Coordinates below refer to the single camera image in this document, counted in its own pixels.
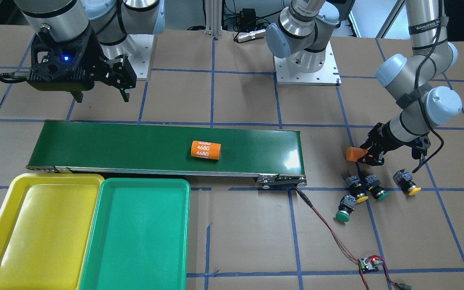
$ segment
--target yellow tray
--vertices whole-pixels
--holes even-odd
[[[27,173],[0,210],[0,290],[75,290],[103,177]]]

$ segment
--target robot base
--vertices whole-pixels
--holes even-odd
[[[138,46],[140,55],[129,59],[134,71],[137,74],[137,81],[147,81],[151,68],[151,56],[153,55],[153,39],[151,34],[131,34],[131,38]]]
[[[321,70],[314,73],[303,73],[298,71],[298,67],[290,57],[273,57],[275,71],[277,73],[277,83],[279,85],[311,85],[311,86],[336,86],[341,84],[338,66],[330,42],[327,44],[326,61]]]

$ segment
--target green cap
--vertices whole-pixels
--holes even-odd
[[[340,221],[340,222],[348,222],[350,220],[350,217],[348,216],[348,214],[346,213],[337,213],[336,214],[336,218]]]
[[[387,196],[388,196],[388,191],[383,191],[383,193],[381,193],[381,195],[379,195],[377,200],[383,200]]]

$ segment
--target orange cylinder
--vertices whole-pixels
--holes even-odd
[[[191,145],[191,156],[198,158],[219,160],[221,154],[221,144],[205,141],[193,141]]]

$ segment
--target green conveyor belt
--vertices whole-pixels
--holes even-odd
[[[193,140],[221,158],[190,156]],[[28,169],[305,178],[300,132],[46,121]]]

